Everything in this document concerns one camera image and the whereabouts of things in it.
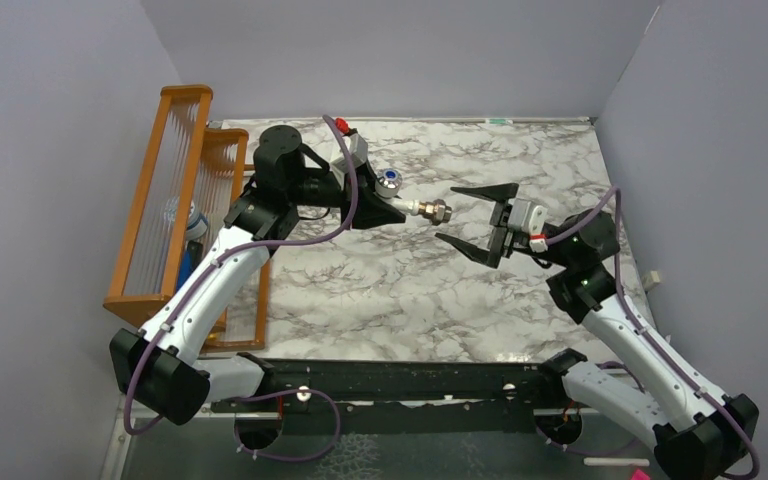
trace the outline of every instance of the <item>wooden rack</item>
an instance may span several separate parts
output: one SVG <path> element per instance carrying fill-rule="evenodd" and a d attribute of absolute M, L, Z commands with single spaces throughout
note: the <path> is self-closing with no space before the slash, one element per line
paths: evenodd
<path fill-rule="evenodd" d="M 135 327 L 175 294 L 186 247 L 190 202 L 209 229 L 198 241 L 209 248 L 223 226 L 230 202 L 242 191 L 248 132 L 207 128 L 213 91 L 206 85 L 164 87 L 137 181 L 134 201 L 104 307 Z M 203 351 L 260 349 L 266 344 L 271 261 L 260 271 L 252 340 L 224 342 L 227 311 L 217 320 Z"/>

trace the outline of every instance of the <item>wooden frame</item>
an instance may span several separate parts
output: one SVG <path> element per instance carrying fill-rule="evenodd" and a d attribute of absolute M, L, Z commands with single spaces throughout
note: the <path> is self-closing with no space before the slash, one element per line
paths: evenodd
<path fill-rule="evenodd" d="M 150 199 L 150 191 L 153 191 L 152 181 L 155 175 L 158 174 L 157 159 L 161 153 L 164 132 L 167 130 L 169 119 L 171 118 L 173 127 L 178 127 L 178 151 L 174 155 L 178 156 L 179 163 L 177 166 L 180 167 L 180 171 L 175 172 L 172 184 L 172 187 L 175 188 L 176 184 L 174 182 L 180 180 L 177 205 L 189 205 L 194 200 L 196 183 L 201 182 L 202 197 L 197 200 L 209 203 L 209 206 L 215 209 L 225 211 L 228 203 L 225 203 L 224 200 L 217 199 L 217 201 L 213 201 L 213 198 L 205 200 L 204 196 L 210 195 L 210 193 L 204 192 L 204 182 L 211 181 L 206 176 L 212 175 L 219 178 L 219 180 L 214 179 L 214 183 L 210 184 L 210 187 L 207 189 L 211 193 L 214 190 L 221 190 L 219 187 L 216 187 L 217 182 L 225 185 L 224 188 L 228 188 L 228 183 L 230 182 L 231 195 L 229 200 L 233 202 L 242 191 L 244 172 L 254 169 L 252 165 L 246 165 L 245 163 L 248 132 L 243 129 L 221 130 L 206 128 L 212 99 L 213 92 L 206 85 L 170 86 L 164 87 L 160 92 L 160 104 L 149 137 L 143 166 L 134 192 L 134 199 L 128 213 L 128 220 L 125 225 L 119 254 L 114 265 L 110 287 L 104 299 L 104 307 L 106 309 L 136 327 L 140 327 L 146 320 L 156 314 L 175 294 L 178 270 L 181 266 L 181 252 L 186 241 L 185 232 L 189 212 L 187 208 L 178 208 L 173 210 L 174 221 L 171 225 L 171 233 L 168 237 L 164 237 L 164 239 L 168 239 L 168 243 L 164 243 L 164 246 L 168 245 L 168 247 L 165 247 L 165 253 L 161 251 L 158 254 L 160 256 L 156 257 L 154 262 L 154 267 L 157 269 L 156 273 L 161 275 L 152 277 L 157 279 L 160 285 L 159 291 L 141 291 L 135 294 L 133 292 L 134 288 L 130 288 L 131 291 L 126 293 L 126 290 L 129 290 L 129 273 L 135 273 L 132 269 L 132 263 L 135 258 L 135 251 L 139 250 L 137 244 L 141 225 L 144 225 L 144 221 L 151 221 L 157 217 L 157 205 L 154 205 L 154 217 L 144 218 L 144 212 Z M 186 136 L 186 134 L 189 134 L 186 138 L 187 141 L 180 141 L 182 135 Z M 152 198 L 157 203 L 158 197 Z M 221 227 L 221 221 L 214 223 L 215 225 L 211 228 L 210 236 L 215 235 L 216 231 Z M 140 266 L 141 264 L 138 263 L 134 268 L 139 270 Z M 270 263 L 267 262 L 260 273 L 254 339 L 244 342 L 218 341 L 215 337 L 226 329 L 227 313 L 223 312 L 212 330 L 211 338 L 205 343 L 204 350 L 227 351 L 257 349 L 265 346 L 270 266 Z"/>

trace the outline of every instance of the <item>white container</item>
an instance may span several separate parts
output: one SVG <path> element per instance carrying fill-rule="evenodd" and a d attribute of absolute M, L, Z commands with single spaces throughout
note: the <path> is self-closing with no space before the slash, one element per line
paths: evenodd
<path fill-rule="evenodd" d="M 164 217 L 170 225 L 175 223 L 175 216 L 178 214 L 178 203 L 178 197 L 170 198 L 166 202 Z M 190 214 L 187 217 L 187 232 L 184 234 L 184 238 L 187 241 L 200 238 L 207 233 L 208 227 L 207 218 L 196 208 L 195 203 L 190 202 Z"/>

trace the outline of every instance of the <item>marble table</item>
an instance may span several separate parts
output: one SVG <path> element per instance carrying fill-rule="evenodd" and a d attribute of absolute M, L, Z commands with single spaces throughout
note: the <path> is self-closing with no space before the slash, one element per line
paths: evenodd
<path fill-rule="evenodd" d="M 260 133 L 279 123 L 299 129 L 305 143 L 325 158 L 336 148 L 321 120 L 226 120 L 223 127 L 249 131 L 251 162 Z M 438 231 L 479 245 L 489 238 L 492 204 L 453 194 L 452 186 L 517 182 L 518 196 L 547 206 L 554 223 L 595 204 L 609 180 L 592 126 L 395 121 L 351 125 L 369 142 L 374 168 L 393 167 L 402 173 L 403 197 L 443 198 L 454 209 L 452 220 L 434 227 L 408 217 L 404 225 L 279 249 L 272 269 L 267 348 L 259 356 L 539 362 L 572 347 L 593 361 L 615 358 L 555 307 L 545 281 L 557 268 L 542 270 L 528 257 L 514 254 L 493 270 L 434 238 Z M 319 236 L 338 224 L 336 212 L 322 221 L 300 222 L 291 238 Z M 621 258 L 626 288 L 651 319 L 624 238 Z M 606 266 L 613 270 L 612 264 Z M 226 340 L 252 337 L 255 303 L 252 284 L 229 308 Z"/>

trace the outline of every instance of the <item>gray wall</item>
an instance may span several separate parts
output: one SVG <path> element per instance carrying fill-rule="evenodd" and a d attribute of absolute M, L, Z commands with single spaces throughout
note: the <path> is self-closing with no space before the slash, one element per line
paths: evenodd
<path fill-rule="evenodd" d="M 596 131 L 658 325 L 760 405 L 768 478 L 768 1 L 666 0 Z"/>
<path fill-rule="evenodd" d="M 658 4 L 142 2 L 213 118 L 598 115 Z"/>
<path fill-rule="evenodd" d="M 99 474 L 122 324 L 101 302 L 177 82 L 136 0 L 0 1 L 0 479 Z"/>

